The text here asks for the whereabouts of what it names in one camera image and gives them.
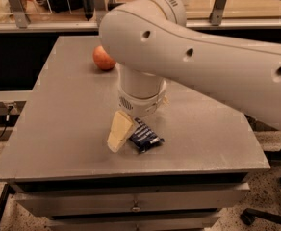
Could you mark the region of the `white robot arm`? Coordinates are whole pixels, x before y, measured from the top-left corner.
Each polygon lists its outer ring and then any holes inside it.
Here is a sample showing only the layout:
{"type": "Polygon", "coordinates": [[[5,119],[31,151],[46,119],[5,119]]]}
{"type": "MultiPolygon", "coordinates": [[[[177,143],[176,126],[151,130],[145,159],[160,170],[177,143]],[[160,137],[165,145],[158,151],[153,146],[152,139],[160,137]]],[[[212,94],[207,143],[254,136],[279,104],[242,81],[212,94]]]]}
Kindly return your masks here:
{"type": "Polygon", "coordinates": [[[187,28],[181,0],[136,0],[109,11],[101,44],[119,63],[119,104],[155,112],[172,80],[281,131],[281,44],[187,28]]]}

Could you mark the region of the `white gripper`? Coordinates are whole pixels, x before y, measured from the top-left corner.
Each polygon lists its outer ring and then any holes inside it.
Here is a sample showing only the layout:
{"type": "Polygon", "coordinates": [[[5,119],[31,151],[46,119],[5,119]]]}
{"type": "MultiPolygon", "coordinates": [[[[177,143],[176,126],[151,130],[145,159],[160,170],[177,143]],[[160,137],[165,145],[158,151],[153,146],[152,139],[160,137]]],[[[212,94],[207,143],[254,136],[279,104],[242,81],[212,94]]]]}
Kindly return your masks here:
{"type": "Polygon", "coordinates": [[[107,139],[109,149],[116,153],[136,130],[136,123],[130,116],[152,115],[163,103],[166,95],[166,81],[145,82],[144,86],[118,84],[118,103],[121,110],[113,117],[111,131],[107,139]]]}

